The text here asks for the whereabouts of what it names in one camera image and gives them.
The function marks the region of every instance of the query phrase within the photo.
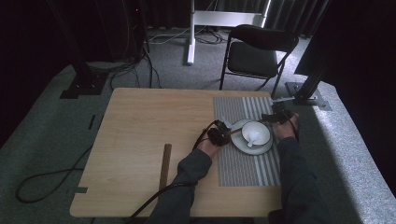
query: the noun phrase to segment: gray placemat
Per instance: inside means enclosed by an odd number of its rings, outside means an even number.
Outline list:
[[[260,119],[262,113],[272,114],[271,98],[215,97],[215,119],[226,118],[232,124],[240,119]],[[274,143],[266,153],[251,156],[232,142],[219,152],[219,185],[221,187],[279,186],[279,156],[277,136],[272,127]]]

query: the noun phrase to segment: white plate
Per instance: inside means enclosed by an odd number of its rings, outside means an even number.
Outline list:
[[[231,132],[236,129],[242,128],[244,124],[248,123],[249,121],[252,121],[252,119],[241,119],[237,121],[231,128]],[[244,136],[242,136],[242,132],[231,134],[231,140],[233,141],[233,144],[241,151],[253,156],[267,152],[272,147],[273,144],[273,136],[271,134],[270,134],[270,140],[262,146],[248,147],[248,142],[247,140],[245,140]]]

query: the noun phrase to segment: black curtain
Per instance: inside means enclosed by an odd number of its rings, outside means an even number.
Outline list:
[[[233,12],[260,12],[267,0],[195,0],[195,10]],[[158,28],[190,27],[191,0],[147,0],[145,5],[148,25]]]
[[[315,33],[330,0],[273,0],[265,28],[297,35]],[[195,10],[263,13],[268,0],[196,0]],[[191,0],[143,1],[148,25],[154,28],[190,27]]]
[[[68,65],[51,30],[45,0],[4,0],[0,7],[0,147]]]
[[[332,0],[296,73],[323,78],[337,90],[375,163],[396,195],[396,2]],[[318,59],[323,56],[326,62]]]

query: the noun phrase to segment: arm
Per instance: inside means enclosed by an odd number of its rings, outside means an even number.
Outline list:
[[[297,125],[298,115],[290,121]],[[292,125],[275,125],[280,142],[281,201],[286,223],[331,223],[316,177],[308,167]]]
[[[196,183],[204,178],[212,165],[212,159],[220,147],[209,140],[202,141],[177,166],[177,176],[172,183]],[[169,189],[158,201],[147,223],[189,223],[190,210],[194,200],[194,187]]]

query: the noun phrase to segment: wooden ruler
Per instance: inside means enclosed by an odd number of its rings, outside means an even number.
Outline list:
[[[169,162],[171,160],[171,151],[172,151],[172,145],[165,144],[165,147],[163,148],[163,165],[161,167],[160,189],[165,188],[167,185]]]

